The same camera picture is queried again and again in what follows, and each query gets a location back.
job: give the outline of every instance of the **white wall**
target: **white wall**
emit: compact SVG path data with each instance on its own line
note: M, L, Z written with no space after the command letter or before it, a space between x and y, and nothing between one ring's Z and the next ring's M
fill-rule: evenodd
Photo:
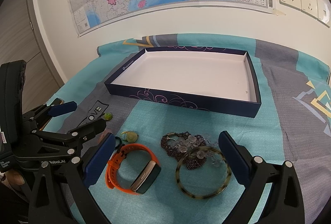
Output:
M105 43L147 35L214 33L257 38L310 54L331 66L331 29L284 5L285 15L226 7L184 7L127 18L77 37L67 0L34 0L49 54L66 82L98 55Z

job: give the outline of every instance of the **orange watch strap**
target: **orange watch strap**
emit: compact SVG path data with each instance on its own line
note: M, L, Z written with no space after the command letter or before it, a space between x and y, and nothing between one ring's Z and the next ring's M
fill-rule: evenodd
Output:
M121 162L126 158L126 154L135 151L135 150L144 150L149 153L151 156L151 160L155 161L158 165L160 165L158 158L154 155L154 153L146 146L142 144L128 144L122 146L119 153L115 153L110 160L107 162L108 166L106 169L106 185L108 188L113 189L114 187L128 194L139 195L138 193L132 191L131 189L122 188L117 182L117 170L120 168Z

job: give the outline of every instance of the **tortoiseshell bangle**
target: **tortoiseshell bangle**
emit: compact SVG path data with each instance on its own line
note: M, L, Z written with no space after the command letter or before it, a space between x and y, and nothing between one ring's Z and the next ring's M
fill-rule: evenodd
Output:
M182 166L184 160L192 153L194 152L197 152L199 150L202 150L202 151L212 151L218 155L221 156L221 158L223 159L224 163L226 164L226 170L227 170L227 176L226 176L226 179L224 180L223 184L221 185L221 187L216 190L215 192L211 193L211 194L207 194L207 195L203 195L203 196L197 196L197 195L194 195L190 192L188 192L181 184L180 182L180 179L179 179L179 170L180 170L180 167ZM212 197L215 197L217 194L219 194L220 192L222 192L226 187L227 185L229 184L229 181L230 181L230 178L231 178L231 169L230 169L230 166L229 164L227 163L224 155L222 154L222 152L214 147L210 147L210 146L199 146L189 152L187 152L179 161L178 161L178 164L177 164L177 167L176 167L176 182L177 182L177 186L179 187L179 189L184 193L186 194L188 197L191 197L193 199L198 199L198 200L205 200L205 199L209 199L209 198L212 198Z

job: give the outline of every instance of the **green bead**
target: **green bead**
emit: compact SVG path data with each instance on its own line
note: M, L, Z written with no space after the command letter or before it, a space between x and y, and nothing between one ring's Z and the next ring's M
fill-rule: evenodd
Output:
M126 140L129 142L129 143L134 143L136 142L138 139L138 135L135 133L135 132L128 132L126 134Z
M113 118L113 115L112 115L111 113L106 113L106 114L104 114L104 119L105 119L106 121L111 120L112 118Z

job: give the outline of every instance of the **door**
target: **door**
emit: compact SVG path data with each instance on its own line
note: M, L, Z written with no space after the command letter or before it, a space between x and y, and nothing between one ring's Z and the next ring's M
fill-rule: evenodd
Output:
M37 25L31 23L32 12L27 0L4 0L0 6L0 65L16 60L27 62L23 113L47 102L60 88L36 40Z

